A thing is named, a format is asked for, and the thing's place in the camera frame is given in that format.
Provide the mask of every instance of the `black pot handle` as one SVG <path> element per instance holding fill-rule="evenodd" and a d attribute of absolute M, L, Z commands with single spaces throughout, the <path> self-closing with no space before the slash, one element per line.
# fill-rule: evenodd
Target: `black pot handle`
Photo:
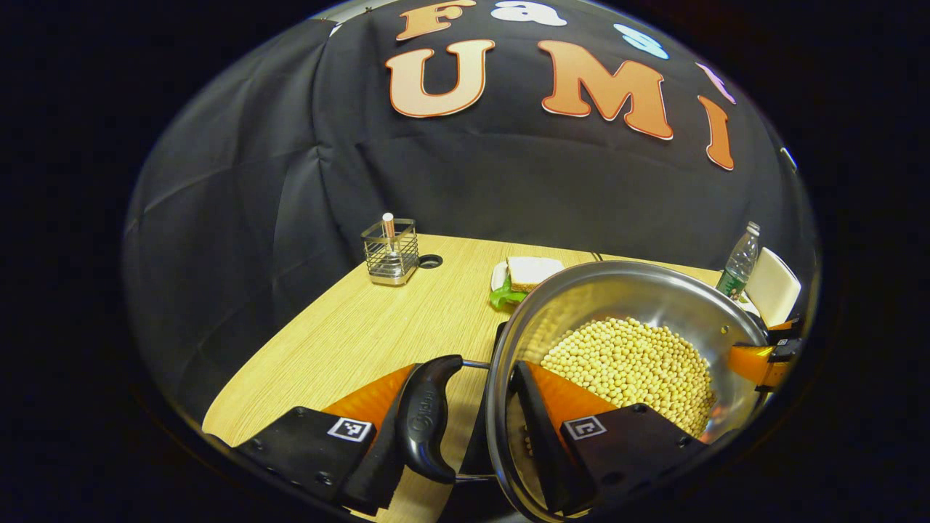
<path fill-rule="evenodd" d="M 456 482 L 456 471 L 443 460 L 439 444 L 449 417 L 445 385 L 461 368 L 460 355 L 444 355 L 416 367 L 397 410 L 397 440 L 406 465 L 437 483 Z"/>

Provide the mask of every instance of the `table surface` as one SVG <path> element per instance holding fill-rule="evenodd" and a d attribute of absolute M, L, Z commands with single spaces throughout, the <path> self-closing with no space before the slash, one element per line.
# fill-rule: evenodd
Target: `table surface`
<path fill-rule="evenodd" d="M 500 322 L 510 313 L 488 301 L 491 271 L 508 256 L 540 256 L 565 267 L 594 262 L 590 252 L 489 240 L 418 235 L 420 254 L 443 264 L 419 268 L 400 288 L 374 285 L 361 264 L 298 314 L 226 384 L 203 430 L 237 446 L 289 409 L 327 407 L 375 379 L 440 355 L 490 361 Z M 645 262 L 602 254 L 604 260 Z M 719 271 L 651 262 L 709 285 Z M 481 402 L 486 371 L 465 368 L 446 388 L 448 425 L 441 451 L 461 465 Z M 435 521 L 451 490 L 404 470 L 391 507 L 375 521 Z"/>

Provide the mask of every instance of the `metal wire basket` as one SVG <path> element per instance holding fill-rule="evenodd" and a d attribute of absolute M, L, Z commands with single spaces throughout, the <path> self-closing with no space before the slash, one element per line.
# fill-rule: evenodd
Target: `metal wire basket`
<path fill-rule="evenodd" d="M 382 285 L 403 285 L 419 267 L 416 221 L 398 218 L 393 222 L 394 236 L 388 236 L 384 221 L 362 233 L 368 275 Z"/>

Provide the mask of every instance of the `bread slice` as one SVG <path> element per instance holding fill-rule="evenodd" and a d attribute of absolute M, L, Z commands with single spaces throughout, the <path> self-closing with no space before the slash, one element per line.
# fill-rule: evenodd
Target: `bread slice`
<path fill-rule="evenodd" d="M 565 269 L 561 261 L 533 256 L 508 256 L 507 270 L 511 273 L 511 290 L 529 292 L 548 278 Z"/>

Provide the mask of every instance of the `water bottle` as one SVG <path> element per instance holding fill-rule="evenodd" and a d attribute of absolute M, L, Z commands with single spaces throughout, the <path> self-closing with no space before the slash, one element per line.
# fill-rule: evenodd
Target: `water bottle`
<path fill-rule="evenodd" d="M 724 274 L 717 282 L 717 290 L 729 296 L 731 300 L 737 300 L 746 287 L 746 282 L 750 281 L 752 269 L 758 259 L 759 226 L 750 221 L 746 227 L 746 234 L 739 239 L 739 243 L 730 253 Z"/>

